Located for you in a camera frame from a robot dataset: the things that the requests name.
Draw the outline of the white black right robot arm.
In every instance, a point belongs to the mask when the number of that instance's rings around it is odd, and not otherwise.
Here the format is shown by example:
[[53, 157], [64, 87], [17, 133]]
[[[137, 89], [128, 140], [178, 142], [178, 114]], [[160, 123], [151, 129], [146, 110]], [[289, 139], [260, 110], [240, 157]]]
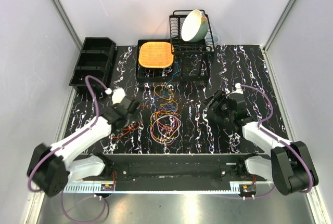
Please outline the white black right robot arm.
[[241, 91], [226, 94], [218, 90], [203, 104], [225, 126], [269, 155], [267, 159], [260, 155], [242, 159], [236, 167], [239, 179], [246, 181], [253, 176], [262, 177], [272, 181], [282, 195], [308, 193], [318, 185], [319, 178], [306, 144], [291, 142], [256, 122], [246, 109]]

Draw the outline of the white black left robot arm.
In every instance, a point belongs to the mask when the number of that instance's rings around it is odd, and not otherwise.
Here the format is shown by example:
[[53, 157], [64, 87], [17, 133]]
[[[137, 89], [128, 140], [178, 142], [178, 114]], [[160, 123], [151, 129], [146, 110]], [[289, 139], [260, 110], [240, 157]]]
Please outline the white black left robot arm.
[[87, 177], [107, 180], [113, 175], [113, 161], [101, 153], [85, 159], [78, 156], [113, 130], [121, 130], [138, 120], [139, 101], [127, 96], [122, 88], [112, 93], [112, 104], [85, 126], [67, 138], [49, 146], [41, 143], [35, 147], [27, 170], [28, 188], [53, 197], [66, 185]]

